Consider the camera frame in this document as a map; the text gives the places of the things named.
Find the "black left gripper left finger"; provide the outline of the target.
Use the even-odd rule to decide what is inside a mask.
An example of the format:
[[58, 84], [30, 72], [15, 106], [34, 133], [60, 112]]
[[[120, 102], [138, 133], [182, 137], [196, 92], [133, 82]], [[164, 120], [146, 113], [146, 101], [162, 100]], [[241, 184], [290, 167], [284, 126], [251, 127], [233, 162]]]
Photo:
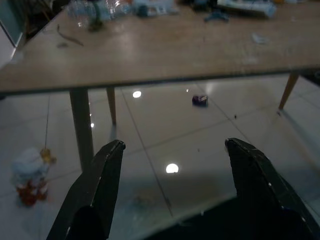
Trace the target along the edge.
[[104, 145], [69, 188], [46, 240], [108, 240], [126, 145]]

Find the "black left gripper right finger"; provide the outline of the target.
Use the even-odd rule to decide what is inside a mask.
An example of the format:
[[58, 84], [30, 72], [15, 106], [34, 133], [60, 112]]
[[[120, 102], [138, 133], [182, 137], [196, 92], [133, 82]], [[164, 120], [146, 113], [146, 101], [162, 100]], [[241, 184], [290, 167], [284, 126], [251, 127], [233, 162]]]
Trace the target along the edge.
[[317, 240], [317, 222], [269, 158], [238, 138], [224, 144], [252, 240]]

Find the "white and orange trash bundle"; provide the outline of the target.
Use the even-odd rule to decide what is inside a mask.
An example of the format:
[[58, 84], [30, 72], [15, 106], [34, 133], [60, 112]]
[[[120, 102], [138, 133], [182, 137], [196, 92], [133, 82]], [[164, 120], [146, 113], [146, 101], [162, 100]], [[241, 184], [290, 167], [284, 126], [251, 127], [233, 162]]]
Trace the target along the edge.
[[38, 151], [31, 147], [17, 157], [11, 165], [12, 184], [21, 204], [32, 207], [38, 201], [46, 200], [48, 196], [47, 175], [49, 169], [57, 162], [51, 150], [43, 148]]

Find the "large black floor mat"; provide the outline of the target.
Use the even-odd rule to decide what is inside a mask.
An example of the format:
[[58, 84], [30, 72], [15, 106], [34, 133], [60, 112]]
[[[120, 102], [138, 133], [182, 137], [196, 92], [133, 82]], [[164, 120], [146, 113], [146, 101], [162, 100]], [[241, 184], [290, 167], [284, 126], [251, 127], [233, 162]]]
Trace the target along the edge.
[[239, 203], [234, 197], [144, 240], [241, 240]]

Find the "crushed purple can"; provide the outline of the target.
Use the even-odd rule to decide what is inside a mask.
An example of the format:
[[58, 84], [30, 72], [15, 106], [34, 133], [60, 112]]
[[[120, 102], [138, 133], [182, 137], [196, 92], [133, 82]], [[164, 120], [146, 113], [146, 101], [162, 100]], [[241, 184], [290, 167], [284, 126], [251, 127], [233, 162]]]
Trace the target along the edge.
[[194, 95], [192, 97], [192, 104], [197, 107], [207, 107], [208, 106], [208, 96], [207, 95]]

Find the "thin brown twig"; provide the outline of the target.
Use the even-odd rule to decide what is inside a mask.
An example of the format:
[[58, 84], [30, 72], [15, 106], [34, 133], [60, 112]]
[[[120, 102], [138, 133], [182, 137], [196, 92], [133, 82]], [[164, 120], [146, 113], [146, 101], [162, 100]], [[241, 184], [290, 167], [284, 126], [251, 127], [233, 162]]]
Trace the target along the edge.
[[77, 45], [80, 45], [80, 46], [82, 46], [82, 47], [84, 46], [84, 44], [83, 44], [81, 41], [79, 41], [78, 39], [62, 33], [62, 32], [60, 31], [60, 25], [59, 25], [59, 24], [58, 24], [57, 27], [56, 27], [56, 31], [57, 31], [57, 33], [58, 33], [63, 39], [65, 39], [65, 40], [67, 40], [67, 41], [70, 41], [70, 42], [73, 42], [73, 43], [75, 43], [75, 44], [77, 44]]

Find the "wooden table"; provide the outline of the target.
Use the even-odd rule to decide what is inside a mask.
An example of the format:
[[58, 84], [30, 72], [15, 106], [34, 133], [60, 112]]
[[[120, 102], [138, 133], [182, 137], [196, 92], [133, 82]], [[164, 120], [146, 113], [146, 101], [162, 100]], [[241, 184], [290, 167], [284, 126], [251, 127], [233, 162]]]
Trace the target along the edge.
[[[60, 31], [81, 41], [63, 39]], [[76, 27], [60, 12], [0, 69], [0, 95], [68, 91], [81, 168], [94, 156], [88, 90], [288, 73], [282, 109], [299, 75], [320, 69], [320, 0], [281, 4], [271, 19], [204, 21], [182, 5], [177, 15], [127, 16], [98, 32]]]

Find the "clear plastic bottle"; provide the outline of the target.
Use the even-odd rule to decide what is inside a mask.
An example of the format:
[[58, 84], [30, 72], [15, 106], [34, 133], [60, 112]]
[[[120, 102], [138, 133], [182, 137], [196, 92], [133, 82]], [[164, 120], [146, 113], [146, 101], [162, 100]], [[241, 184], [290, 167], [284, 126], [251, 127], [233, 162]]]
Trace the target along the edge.
[[66, 10], [78, 27], [89, 27], [96, 20], [104, 23], [130, 14], [132, 5], [127, 0], [70, 0]]

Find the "white flat box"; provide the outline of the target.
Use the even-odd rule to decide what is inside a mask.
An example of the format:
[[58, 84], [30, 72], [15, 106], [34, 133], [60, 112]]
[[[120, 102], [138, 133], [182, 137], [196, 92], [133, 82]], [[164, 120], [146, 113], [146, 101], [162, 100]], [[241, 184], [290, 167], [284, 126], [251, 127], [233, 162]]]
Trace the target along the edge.
[[277, 11], [271, 0], [217, 0], [220, 8], [272, 18]]

